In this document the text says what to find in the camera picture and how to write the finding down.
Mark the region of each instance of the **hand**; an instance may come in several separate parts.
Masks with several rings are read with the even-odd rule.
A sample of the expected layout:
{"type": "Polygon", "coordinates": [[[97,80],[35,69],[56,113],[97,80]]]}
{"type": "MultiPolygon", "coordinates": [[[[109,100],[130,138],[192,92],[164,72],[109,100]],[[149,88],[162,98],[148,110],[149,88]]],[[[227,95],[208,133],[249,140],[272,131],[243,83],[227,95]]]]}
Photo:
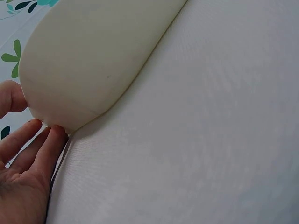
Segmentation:
{"type": "MultiPolygon", "coordinates": [[[[25,110],[27,103],[19,84],[0,84],[0,119],[8,112],[25,110]]],[[[5,165],[41,129],[33,119],[0,142],[0,222],[40,224],[46,216],[50,181],[68,136],[59,126],[45,128],[9,168],[5,165]]]]}

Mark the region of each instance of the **white mattress cover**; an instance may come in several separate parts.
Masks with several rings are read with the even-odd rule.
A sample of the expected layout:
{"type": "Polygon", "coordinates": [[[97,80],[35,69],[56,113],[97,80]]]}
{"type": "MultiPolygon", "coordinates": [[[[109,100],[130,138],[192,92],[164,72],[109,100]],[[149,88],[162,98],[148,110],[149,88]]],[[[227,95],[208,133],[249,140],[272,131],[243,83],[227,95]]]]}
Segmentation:
{"type": "Polygon", "coordinates": [[[48,224],[299,222],[299,1],[189,0],[80,129],[48,224]]]}

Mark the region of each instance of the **patterned fabric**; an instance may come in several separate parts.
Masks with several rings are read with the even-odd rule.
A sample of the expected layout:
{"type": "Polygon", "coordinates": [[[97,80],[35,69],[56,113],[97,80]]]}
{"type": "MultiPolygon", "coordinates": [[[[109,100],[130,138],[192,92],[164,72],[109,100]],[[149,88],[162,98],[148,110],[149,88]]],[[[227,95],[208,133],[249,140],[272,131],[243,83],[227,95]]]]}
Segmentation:
{"type": "MultiPolygon", "coordinates": [[[[0,82],[19,83],[19,61],[33,30],[58,0],[0,0],[0,82]]],[[[0,137],[32,119],[28,109],[9,113],[0,120],[0,137]]]]}

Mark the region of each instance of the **finger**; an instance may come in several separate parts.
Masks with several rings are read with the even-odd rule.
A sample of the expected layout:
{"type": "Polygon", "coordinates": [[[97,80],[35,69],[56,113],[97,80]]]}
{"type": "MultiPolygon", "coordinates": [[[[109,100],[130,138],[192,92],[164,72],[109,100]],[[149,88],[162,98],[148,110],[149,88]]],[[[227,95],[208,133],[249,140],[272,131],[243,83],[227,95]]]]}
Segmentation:
{"type": "Polygon", "coordinates": [[[57,160],[63,150],[68,136],[65,130],[59,126],[53,126],[47,140],[38,151],[29,171],[41,173],[46,182],[51,181],[51,177],[56,166],[57,160]]]}
{"type": "Polygon", "coordinates": [[[41,127],[41,121],[32,119],[15,132],[5,137],[0,142],[0,161],[7,164],[15,155],[18,154],[26,142],[36,135],[41,127]]]}
{"type": "Polygon", "coordinates": [[[8,112],[21,112],[27,103],[21,86],[11,80],[0,83],[0,119],[8,112]]]}
{"type": "Polygon", "coordinates": [[[13,168],[18,173],[23,173],[29,170],[36,158],[38,150],[46,141],[50,132],[50,128],[45,128],[20,154],[15,158],[10,168],[13,168]]]}

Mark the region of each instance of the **green leaf print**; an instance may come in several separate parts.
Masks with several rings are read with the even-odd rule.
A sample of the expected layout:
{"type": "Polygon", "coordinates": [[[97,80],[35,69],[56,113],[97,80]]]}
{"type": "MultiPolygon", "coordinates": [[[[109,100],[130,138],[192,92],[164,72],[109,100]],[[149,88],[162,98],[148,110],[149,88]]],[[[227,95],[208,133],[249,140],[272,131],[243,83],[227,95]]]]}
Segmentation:
{"type": "Polygon", "coordinates": [[[12,78],[17,78],[19,77],[19,62],[21,59],[21,43],[19,40],[14,41],[14,52],[16,56],[5,53],[2,55],[1,59],[4,62],[17,62],[11,73],[12,78]]]}

